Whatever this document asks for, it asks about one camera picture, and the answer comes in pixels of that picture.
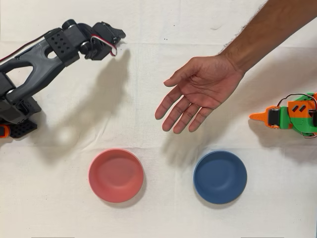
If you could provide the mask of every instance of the black robotic arm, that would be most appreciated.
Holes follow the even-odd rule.
[[[122,30],[104,22],[90,27],[71,19],[62,28],[46,33],[36,45],[0,65],[0,126],[9,127],[13,138],[35,130],[37,125],[29,117],[40,112],[41,108],[32,96],[48,86],[65,67],[77,61],[80,58],[78,52],[91,60],[102,60],[108,54],[114,56],[116,44],[125,36]],[[55,58],[48,58],[51,52],[56,54]],[[33,70],[16,88],[7,73],[27,66],[32,66]]]

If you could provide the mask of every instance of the human hand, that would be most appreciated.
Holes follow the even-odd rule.
[[[189,131],[193,132],[206,117],[219,107],[238,86],[244,72],[235,67],[223,55],[214,57],[194,57],[164,82],[174,88],[159,105],[155,117],[162,119],[169,108],[181,97],[163,123],[163,130],[169,131],[178,121],[173,131],[179,134],[191,121]]]

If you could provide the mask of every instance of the wire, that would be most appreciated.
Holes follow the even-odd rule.
[[[27,46],[29,46],[30,44],[33,44],[34,42],[36,42],[36,41],[38,41],[39,39],[41,39],[42,37],[44,37],[46,34],[52,32],[52,31],[54,31],[54,30],[56,30],[56,29],[57,29],[57,28],[55,28],[55,29],[53,29],[53,30],[50,30],[50,31],[48,31],[47,33],[45,33],[45,34],[39,36],[38,38],[34,39],[33,41],[30,41],[30,42],[26,43],[25,45],[21,46],[19,49],[17,49],[16,51],[12,52],[12,53],[9,54],[8,56],[6,56],[6,57],[0,59],[0,63],[2,63],[3,61],[5,61],[5,60],[7,60],[7,59],[9,59],[9,58],[11,58],[11,57],[13,57],[13,56],[16,55],[17,53],[19,53],[21,50],[23,50],[24,48],[26,48]]]
[[[306,96],[306,97],[309,97],[309,98],[313,99],[314,102],[315,102],[315,111],[317,111],[317,100],[316,100],[316,98],[314,98],[314,97],[311,96],[311,95],[304,94],[304,93],[295,93],[295,94],[289,94],[289,95],[287,95],[285,98],[281,99],[281,101],[278,102],[277,107],[279,107],[279,105],[282,103],[283,100],[287,99],[287,98],[290,97],[290,96],[295,96],[295,95],[303,95],[303,96]],[[314,134],[313,136],[304,136],[304,134],[302,133],[302,136],[303,136],[304,138],[306,138],[306,139],[316,138],[317,135],[316,135],[315,133],[313,133],[313,134]]]
[[[304,93],[295,93],[295,94],[287,95],[285,98],[281,99],[281,101],[278,102],[277,107],[279,107],[279,105],[282,103],[283,100],[287,99],[290,96],[295,96],[295,95],[303,95],[303,96],[306,96],[306,97],[309,97],[309,98],[313,99],[314,102],[315,102],[315,111],[317,111],[317,100],[316,100],[316,98],[314,98],[313,96],[310,96],[308,94],[304,94]]]
[[[92,35],[91,36],[91,39],[90,39],[91,43],[93,43],[93,39],[97,39],[97,40],[101,41],[102,43],[106,44],[107,46],[110,46],[111,47],[110,54],[112,56],[116,56],[117,55],[118,50],[117,50],[117,47],[115,45],[111,44],[110,42],[106,41],[105,39],[103,39],[103,38],[101,38],[100,36],[97,36],[97,35]]]
[[[304,136],[304,134],[302,133],[302,136],[305,138],[305,139],[310,139],[310,138],[316,138],[317,135],[315,133],[313,133],[314,135],[313,136]]]

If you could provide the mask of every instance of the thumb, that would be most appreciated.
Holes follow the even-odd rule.
[[[198,71],[198,57],[191,58],[187,64],[185,64],[183,67],[181,67],[179,70],[177,70],[170,79],[164,82],[164,85],[166,87],[174,87],[177,85],[180,81],[185,80],[189,78],[190,76],[193,76]]]

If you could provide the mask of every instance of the red wire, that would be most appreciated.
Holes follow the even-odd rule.
[[[102,37],[100,37],[100,36],[98,36],[98,35],[92,34],[92,36],[97,37],[97,38],[100,39],[100,40],[106,41],[105,39],[103,39]],[[116,47],[114,44],[110,43],[109,41],[106,41],[106,42],[107,42],[109,45],[111,45],[113,48],[117,49],[117,47]],[[115,56],[115,54],[112,52],[112,50],[110,51],[110,54],[111,54],[111,56]]]
[[[23,46],[21,46],[19,49],[17,49],[17,50],[14,51],[13,53],[9,54],[8,56],[3,57],[2,59],[0,59],[0,63],[3,62],[3,61],[5,61],[5,60],[7,60],[8,58],[11,58],[12,56],[14,56],[15,54],[19,53],[19,52],[20,52],[21,50],[23,50],[24,48],[26,48],[26,47],[29,46],[30,44],[32,44],[32,43],[38,41],[39,39],[41,39],[42,37],[44,37],[46,34],[50,33],[50,32],[53,31],[53,30],[48,31],[47,33],[43,34],[42,36],[39,36],[39,37],[36,38],[35,40],[30,41],[30,42],[24,44]]]

